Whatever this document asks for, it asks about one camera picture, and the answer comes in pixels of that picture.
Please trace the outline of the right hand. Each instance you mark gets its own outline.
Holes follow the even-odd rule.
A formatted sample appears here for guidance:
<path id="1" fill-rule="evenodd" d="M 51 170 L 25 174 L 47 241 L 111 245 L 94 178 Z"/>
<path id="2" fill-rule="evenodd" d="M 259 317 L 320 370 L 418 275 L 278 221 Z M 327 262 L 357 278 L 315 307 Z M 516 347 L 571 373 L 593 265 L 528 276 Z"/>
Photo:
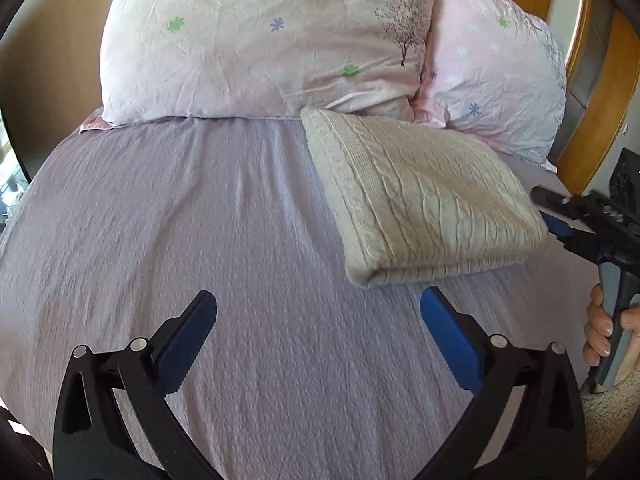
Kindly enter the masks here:
<path id="1" fill-rule="evenodd" d="M 582 355 L 589 366 L 598 366 L 605 356 L 611 353 L 610 337 L 613 333 L 613 320 L 603 309 L 604 293 L 600 284 L 591 289 L 590 303 L 587 308 L 588 321 L 584 327 L 586 342 Z M 639 359 L 639 306 L 634 304 L 620 317 L 620 326 L 631 332 L 626 356 L 620 364 L 620 373 L 628 375 Z"/>

